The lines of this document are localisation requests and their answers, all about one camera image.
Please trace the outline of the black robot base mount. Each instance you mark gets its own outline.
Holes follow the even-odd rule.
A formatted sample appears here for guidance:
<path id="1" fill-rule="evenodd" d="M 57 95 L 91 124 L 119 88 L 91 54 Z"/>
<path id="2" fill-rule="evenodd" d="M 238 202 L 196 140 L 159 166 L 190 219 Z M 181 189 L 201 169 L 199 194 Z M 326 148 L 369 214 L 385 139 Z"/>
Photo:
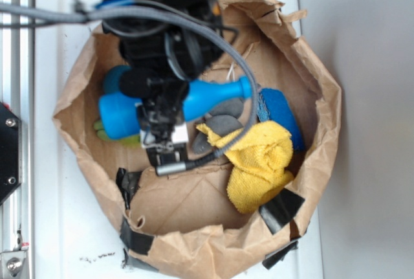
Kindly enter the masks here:
<path id="1" fill-rule="evenodd" d="M 22 121 L 1 102 L 1 205 L 22 182 Z"/>

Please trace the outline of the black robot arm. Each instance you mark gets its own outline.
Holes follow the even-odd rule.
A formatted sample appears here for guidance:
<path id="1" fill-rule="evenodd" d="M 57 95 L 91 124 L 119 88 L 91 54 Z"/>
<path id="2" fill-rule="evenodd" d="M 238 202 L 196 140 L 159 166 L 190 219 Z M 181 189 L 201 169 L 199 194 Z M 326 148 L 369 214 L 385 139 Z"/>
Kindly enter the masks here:
<path id="1" fill-rule="evenodd" d="M 186 144 L 174 140 L 179 126 L 193 119 L 186 109 L 197 94 L 199 76 L 222 50 L 196 33 L 206 27 L 227 31 L 217 0 L 103 0 L 93 11 L 76 5 L 83 22 L 99 19 L 119 39 L 125 64 L 103 81 L 99 110 L 107 136 L 140 135 L 151 165 L 182 168 Z"/>

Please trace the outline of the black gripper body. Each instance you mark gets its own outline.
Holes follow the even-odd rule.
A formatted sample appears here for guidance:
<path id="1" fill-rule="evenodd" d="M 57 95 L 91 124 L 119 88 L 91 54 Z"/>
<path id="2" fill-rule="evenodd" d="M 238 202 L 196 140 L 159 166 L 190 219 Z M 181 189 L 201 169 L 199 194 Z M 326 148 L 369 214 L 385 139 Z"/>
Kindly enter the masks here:
<path id="1" fill-rule="evenodd" d="M 173 140 L 177 127 L 185 123 L 181 107 L 190 83 L 221 56 L 221 49 L 188 29 L 161 21 L 123 17 L 104 20 L 102 28 L 119 38 L 123 65 L 131 68 L 120 79 L 122 93 L 140 97 L 144 105 L 138 112 L 148 111 L 154 125 L 139 133 L 150 164 L 185 161 L 185 142 Z"/>

